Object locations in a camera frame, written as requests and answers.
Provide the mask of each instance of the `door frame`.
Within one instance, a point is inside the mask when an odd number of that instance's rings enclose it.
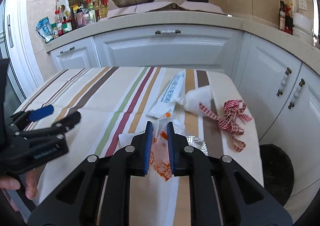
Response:
[[[8,15],[10,15],[13,48],[8,43]],[[5,0],[4,31],[15,76],[25,96],[29,97],[44,83],[44,79],[31,44],[27,0]]]

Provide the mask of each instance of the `white container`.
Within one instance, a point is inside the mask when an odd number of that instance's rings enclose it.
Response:
[[[295,28],[311,35],[313,22],[303,16],[301,13],[295,12],[292,14],[293,25]]]
[[[312,36],[308,35],[307,33],[303,32],[297,28],[293,28],[293,35],[295,37],[300,38],[302,41],[305,41],[309,45],[312,45],[312,42],[313,42]]]

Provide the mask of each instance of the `red checkered ribbon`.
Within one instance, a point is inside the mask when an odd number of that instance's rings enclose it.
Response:
[[[234,136],[243,135],[244,133],[244,130],[236,124],[237,117],[240,117],[246,122],[252,120],[250,116],[244,114],[246,105],[242,100],[230,100],[224,103],[223,111],[226,117],[225,119],[219,118],[202,103],[199,104],[199,108],[206,116],[218,121],[219,129],[226,130],[231,133],[233,145],[236,151],[241,152],[245,148],[245,143],[237,140]]]

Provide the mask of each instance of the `wall socket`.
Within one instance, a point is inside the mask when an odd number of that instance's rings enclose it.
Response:
[[[299,9],[307,10],[307,1],[299,0]]]

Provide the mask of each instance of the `white package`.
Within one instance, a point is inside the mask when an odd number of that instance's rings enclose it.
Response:
[[[167,85],[158,100],[148,112],[149,116],[160,118],[166,113],[173,113],[176,99],[180,96],[186,77],[186,70],[177,73]]]
[[[188,91],[185,96],[177,98],[176,102],[183,105],[187,112],[198,116],[205,116],[205,114],[199,109],[199,103],[201,102],[205,107],[210,109],[212,99],[213,93],[211,86],[207,85]]]

